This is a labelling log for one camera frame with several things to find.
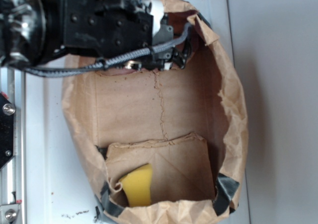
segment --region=black tape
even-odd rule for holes
[[[207,19],[200,12],[198,13],[198,16],[204,23],[206,23],[206,25],[209,26],[210,29],[212,29],[211,24],[207,21]]]
[[[214,202],[214,210],[218,216],[222,215],[230,206],[231,200],[239,188],[239,183],[230,177],[219,174],[217,178],[218,195]]]
[[[104,210],[106,210],[107,213],[109,213],[113,217],[119,217],[119,215],[124,211],[124,208],[110,201],[108,183],[104,184],[104,187],[101,190],[100,194],[101,194],[101,205],[103,206]]]

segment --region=black metal bracket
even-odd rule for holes
[[[0,170],[13,158],[15,107],[0,94]]]

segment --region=sponge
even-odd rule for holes
[[[151,204],[152,176],[153,168],[151,164],[146,164],[119,179],[130,207],[145,207]]]

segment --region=screw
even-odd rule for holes
[[[121,45],[121,41],[119,39],[116,40],[116,45],[120,46]]]
[[[5,115],[11,116],[15,113],[15,106],[8,103],[8,104],[3,106],[2,111]]]
[[[16,218],[16,211],[13,209],[10,209],[5,213],[5,219],[10,223],[14,222]]]
[[[8,156],[8,157],[11,156],[11,154],[12,154],[12,152],[9,151],[9,150],[7,150],[7,151],[5,152],[5,155]]]
[[[148,29],[149,29],[149,25],[145,24],[145,25],[143,26],[143,30],[146,32]]]
[[[90,25],[95,25],[96,24],[96,21],[95,21],[95,19],[93,17],[90,17],[88,19],[88,22],[89,22]]]
[[[79,20],[78,16],[76,14],[71,15],[71,21],[76,23]]]

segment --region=brown paper bag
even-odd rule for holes
[[[198,11],[185,1],[161,1],[176,34],[187,21],[194,26],[194,51],[186,68],[121,75],[109,71],[66,78],[63,110],[82,167],[106,215],[119,224],[213,224],[239,204],[248,141],[243,88],[219,37]],[[69,56],[66,66],[92,62],[92,58]],[[203,175],[206,183],[200,188],[206,191],[214,183],[215,189],[204,191],[198,199],[165,201],[169,197],[164,196],[155,198],[156,203],[149,207],[123,207],[115,195],[116,182],[134,167],[128,170],[128,163],[118,158],[125,155],[122,148],[136,147],[136,143],[145,148],[154,140],[156,146],[180,139],[187,143],[189,137],[208,153],[210,161],[211,169]],[[207,151],[200,140],[206,140]],[[106,161],[96,147],[110,147]],[[111,159],[117,159],[119,173]],[[156,163],[166,168],[171,165],[158,159]]]

